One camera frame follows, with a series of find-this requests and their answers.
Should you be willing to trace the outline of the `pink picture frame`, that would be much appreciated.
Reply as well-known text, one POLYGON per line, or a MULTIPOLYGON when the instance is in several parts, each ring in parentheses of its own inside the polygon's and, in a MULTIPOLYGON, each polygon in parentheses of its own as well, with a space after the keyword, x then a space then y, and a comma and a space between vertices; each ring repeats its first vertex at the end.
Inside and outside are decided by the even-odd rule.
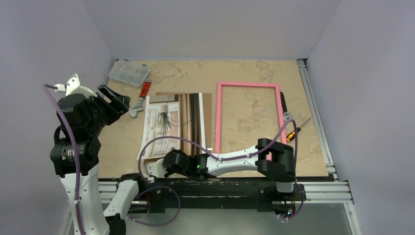
POLYGON ((249 87, 249 88, 273 88, 277 100, 277 114, 280 124, 281 140, 283 144, 287 144, 285 128, 283 119, 282 99, 280 95, 280 86, 277 83, 254 83, 254 82, 230 82, 220 81, 217 85, 217 100, 216 100, 216 128, 215 128, 215 153, 219 154, 221 145, 221 124, 222 124, 222 89, 223 87, 249 87))

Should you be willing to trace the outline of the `yellow black screwdriver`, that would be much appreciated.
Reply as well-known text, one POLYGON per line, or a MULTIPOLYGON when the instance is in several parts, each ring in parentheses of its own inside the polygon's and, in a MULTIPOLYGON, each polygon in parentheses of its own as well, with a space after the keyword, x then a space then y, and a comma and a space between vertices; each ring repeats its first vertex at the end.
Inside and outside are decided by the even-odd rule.
POLYGON ((312 118, 309 117, 304 123, 302 123, 300 126, 298 126, 294 131, 290 132, 287 136, 286 136, 286 141, 287 142, 291 142, 292 140, 294 140, 297 136, 297 133, 300 132, 302 130, 302 128, 311 120, 312 118))

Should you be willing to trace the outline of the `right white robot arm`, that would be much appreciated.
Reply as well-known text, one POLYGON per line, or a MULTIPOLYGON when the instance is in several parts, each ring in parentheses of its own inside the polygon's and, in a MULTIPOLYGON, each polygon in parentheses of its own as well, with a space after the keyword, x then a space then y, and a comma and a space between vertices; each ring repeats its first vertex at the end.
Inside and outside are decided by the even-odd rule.
POLYGON ((180 174, 192 179, 210 179, 226 173, 257 171, 275 182, 275 193, 287 199, 294 193, 296 158, 293 147, 270 139, 259 139, 257 145, 224 154, 188 156, 183 151, 170 151, 157 164, 156 177, 180 174))

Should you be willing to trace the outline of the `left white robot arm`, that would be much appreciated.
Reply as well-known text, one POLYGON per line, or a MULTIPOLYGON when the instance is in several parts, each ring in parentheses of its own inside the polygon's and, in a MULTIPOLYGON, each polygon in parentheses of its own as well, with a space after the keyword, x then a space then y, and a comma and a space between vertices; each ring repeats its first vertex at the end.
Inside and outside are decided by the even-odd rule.
POLYGON ((98 92, 75 92, 53 100, 60 126, 50 152, 56 175, 66 190, 76 235, 124 235, 133 200, 146 194, 134 176, 123 176, 107 208, 99 190, 99 135, 129 110, 130 98, 106 85, 98 92))

